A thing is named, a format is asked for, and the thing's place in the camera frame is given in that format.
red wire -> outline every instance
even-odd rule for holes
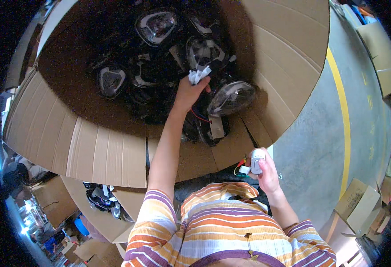
[[[203,121],[205,121],[205,122],[212,123],[211,120],[205,120],[205,119],[200,118],[199,116],[197,116],[197,114],[194,112],[193,108],[191,108],[191,112],[192,112],[192,113],[194,114],[194,116],[195,116],[196,118],[198,118],[199,120],[203,120]]]

blue container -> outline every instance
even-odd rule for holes
[[[77,219],[75,219],[74,223],[75,223],[75,226],[77,227],[77,229],[80,231],[80,233],[82,235],[84,235],[84,236],[88,236],[89,235],[89,231],[83,225],[83,222],[81,221],[80,216],[77,217]]]

white remote control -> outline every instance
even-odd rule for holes
[[[262,170],[259,167],[258,161],[260,159],[265,160],[265,152],[262,149],[255,149],[252,152],[251,160],[250,160],[250,171],[253,174],[261,174]]]

warehouse floor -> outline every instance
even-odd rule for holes
[[[391,153],[391,109],[355,22],[331,10],[324,70],[296,121],[274,144],[290,205],[317,229],[354,177],[376,187]]]

striped shirt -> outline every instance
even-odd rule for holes
[[[228,200],[236,195],[243,200]],[[122,266],[207,266],[221,259],[249,259],[251,254],[274,267],[336,265],[335,253],[309,220],[286,235],[265,205],[249,200],[257,195],[245,182],[209,184],[184,201],[177,228],[168,196],[149,190]]]

